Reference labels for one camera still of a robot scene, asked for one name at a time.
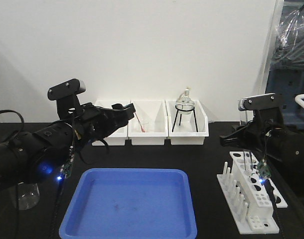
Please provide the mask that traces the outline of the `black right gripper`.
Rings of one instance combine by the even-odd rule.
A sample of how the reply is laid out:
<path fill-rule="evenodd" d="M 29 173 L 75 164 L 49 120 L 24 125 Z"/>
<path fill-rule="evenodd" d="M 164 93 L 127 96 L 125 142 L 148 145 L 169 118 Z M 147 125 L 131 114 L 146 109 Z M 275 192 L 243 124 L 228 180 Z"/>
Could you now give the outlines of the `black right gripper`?
<path fill-rule="evenodd" d="M 219 140 L 221 146 L 264 151 L 267 148 L 268 137 L 276 130 L 287 130 L 287 127 L 273 119 L 253 119 L 245 125 L 232 125 L 234 133 L 220 135 Z"/>

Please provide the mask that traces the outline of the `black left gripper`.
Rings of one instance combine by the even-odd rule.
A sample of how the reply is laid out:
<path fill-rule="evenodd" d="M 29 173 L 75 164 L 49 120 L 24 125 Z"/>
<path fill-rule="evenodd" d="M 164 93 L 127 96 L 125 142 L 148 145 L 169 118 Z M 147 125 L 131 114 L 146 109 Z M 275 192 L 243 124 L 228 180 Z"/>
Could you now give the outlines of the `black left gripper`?
<path fill-rule="evenodd" d="M 73 144 L 90 144 L 96 141 L 107 144 L 105 138 L 127 126 L 136 112 L 133 104 L 120 103 L 111 105 L 111 108 L 86 103 L 81 105 L 81 109 L 82 114 L 79 116 L 72 109 Z"/>

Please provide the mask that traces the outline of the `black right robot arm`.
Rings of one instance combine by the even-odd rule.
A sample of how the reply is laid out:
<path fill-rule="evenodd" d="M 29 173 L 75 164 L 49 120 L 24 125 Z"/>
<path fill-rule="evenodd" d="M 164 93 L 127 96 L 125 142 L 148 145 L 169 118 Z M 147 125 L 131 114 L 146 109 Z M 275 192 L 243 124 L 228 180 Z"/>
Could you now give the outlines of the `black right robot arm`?
<path fill-rule="evenodd" d="M 298 197 L 304 197 L 304 134 L 284 124 L 252 120 L 229 135 L 219 136 L 222 146 L 248 149 L 276 168 Z"/>

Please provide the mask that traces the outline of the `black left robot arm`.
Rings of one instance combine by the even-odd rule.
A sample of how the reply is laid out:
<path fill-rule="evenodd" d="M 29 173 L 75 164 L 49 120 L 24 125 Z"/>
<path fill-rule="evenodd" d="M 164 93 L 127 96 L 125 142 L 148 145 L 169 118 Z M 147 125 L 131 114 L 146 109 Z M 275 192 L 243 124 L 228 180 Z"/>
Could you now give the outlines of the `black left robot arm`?
<path fill-rule="evenodd" d="M 55 121 L 33 133 L 15 131 L 0 143 L 0 191 L 18 183 L 42 182 L 73 152 L 125 127 L 136 111 L 133 104 L 108 109 L 86 103 L 81 109 L 80 116 Z"/>

